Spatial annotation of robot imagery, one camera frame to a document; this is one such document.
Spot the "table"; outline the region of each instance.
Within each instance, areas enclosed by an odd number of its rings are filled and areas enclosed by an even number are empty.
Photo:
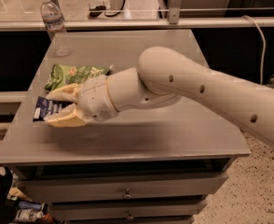
[[[208,108],[182,98],[79,128],[33,122],[54,63],[112,64],[119,72],[136,66],[145,49],[164,46],[207,65],[192,31],[78,32],[70,39],[69,56],[48,50],[0,146],[0,165],[68,223],[192,223],[232,161],[250,154],[240,130]]]

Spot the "drawer handle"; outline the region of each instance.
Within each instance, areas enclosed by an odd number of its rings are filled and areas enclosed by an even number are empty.
[[[127,216],[127,220],[133,220],[134,216],[131,214],[131,211],[129,211],[129,214]]]
[[[126,193],[124,195],[122,195],[123,199],[130,199],[131,198],[131,195],[130,195],[129,191],[130,191],[129,189],[126,189]]]

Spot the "screw hole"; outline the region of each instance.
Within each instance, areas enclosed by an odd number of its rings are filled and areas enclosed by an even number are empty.
[[[201,85],[200,88],[199,88],[199,90],[200,90],[200,93],[204,93],[204,91],[205,91],[205,86],[204,86],[204,85]]]
[[[256,123],[257,119],[258,119],[257,115],[252,115],[251,116],[251,123]]]
[[[169,82],[173,82],[174,78],[173,78],[173,75],[170,75],[169,76]]]

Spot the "green snack package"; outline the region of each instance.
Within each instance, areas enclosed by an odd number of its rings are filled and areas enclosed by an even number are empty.
[[[45,90],[54,91],[55,89],[65,85],[70,85],[73,83],[82,84],[88,78],[106,75],[108,72],[109,68],[100,66],[54,64],[52,67],[52,72],[49,74],[49,79],[45,86]]]

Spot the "drawer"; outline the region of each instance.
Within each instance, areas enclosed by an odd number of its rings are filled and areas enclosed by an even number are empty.
[[[49,212],[62,220],[132,220],[145,217],[192,216],[198,214],[205,205],[205,200],[66,203],[50,206]]]
[[[35,202],[61,203],[207,195],[226,180],[226,173],[135,175],[20,181],[18,188]]]
[[[192,224],[192,216],[68,221],[67,224]]]

